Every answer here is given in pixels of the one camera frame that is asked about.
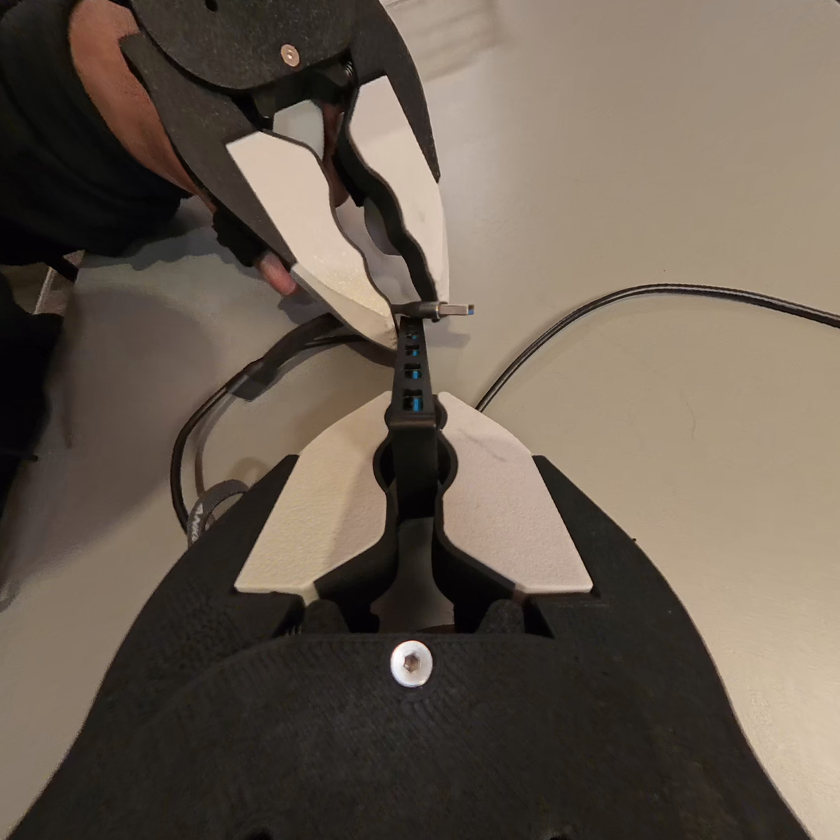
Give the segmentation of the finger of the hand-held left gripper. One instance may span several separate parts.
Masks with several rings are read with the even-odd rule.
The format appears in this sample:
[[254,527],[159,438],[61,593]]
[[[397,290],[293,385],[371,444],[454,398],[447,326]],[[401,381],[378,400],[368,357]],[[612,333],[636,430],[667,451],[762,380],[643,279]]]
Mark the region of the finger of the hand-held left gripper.
[[334,159],[354,201],[378,212],[421,301],[447,302],[448,246],[438,180],[388,76],[353,92]]
[[363,338],[397,345],[392,308],[376,289],[365,258],[335,215],[326,156],[324,115],[313,101],[279,110],[274,128],[227,143],[226,150],[290,252],[289,272]]

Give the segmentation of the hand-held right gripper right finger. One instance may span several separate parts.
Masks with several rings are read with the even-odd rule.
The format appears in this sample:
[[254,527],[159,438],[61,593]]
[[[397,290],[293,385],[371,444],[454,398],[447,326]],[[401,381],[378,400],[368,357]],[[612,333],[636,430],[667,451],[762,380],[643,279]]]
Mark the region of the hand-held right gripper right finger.
[[436,499],[433,575],[454,604],[591,594],[592,578],[529,448],[454,395],[438,401],[449,472]]

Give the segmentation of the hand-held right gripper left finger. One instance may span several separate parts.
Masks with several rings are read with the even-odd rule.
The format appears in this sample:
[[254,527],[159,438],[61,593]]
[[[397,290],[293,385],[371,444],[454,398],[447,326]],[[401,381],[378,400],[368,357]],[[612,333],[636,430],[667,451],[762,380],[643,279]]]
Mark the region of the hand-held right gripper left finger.
[[300,453],[234,584],[304,602],[374,602],[396,577],[396,526],[375,477],[387,436],[384,392]]

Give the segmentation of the slim black USB hub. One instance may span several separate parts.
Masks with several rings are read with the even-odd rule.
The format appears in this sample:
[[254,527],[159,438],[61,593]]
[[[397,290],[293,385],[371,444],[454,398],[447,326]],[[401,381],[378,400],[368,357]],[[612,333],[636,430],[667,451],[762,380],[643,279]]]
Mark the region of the slim black USB hub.
[[431,517],[438,493],[438,423],[430,373],[424,321],[401,316],[385,424],[403,521]]

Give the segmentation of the grey desk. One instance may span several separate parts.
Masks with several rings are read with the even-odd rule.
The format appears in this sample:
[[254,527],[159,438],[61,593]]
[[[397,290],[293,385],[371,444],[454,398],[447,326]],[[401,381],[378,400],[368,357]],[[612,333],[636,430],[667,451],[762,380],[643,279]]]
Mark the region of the grey desk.
[[[451,291],[433,384],[474,404],[564,314],[655,282],[838,312],[836,2],[400,2],[442,172]],[[172,445],[315,307],[222,254],[186,203],[90,256],[38,462],[2,533],[2,838],[185,549]],[[525,364],[488,415],[671,584],[742,727],[838,838],[838,330],[737,302],[622,301]]]

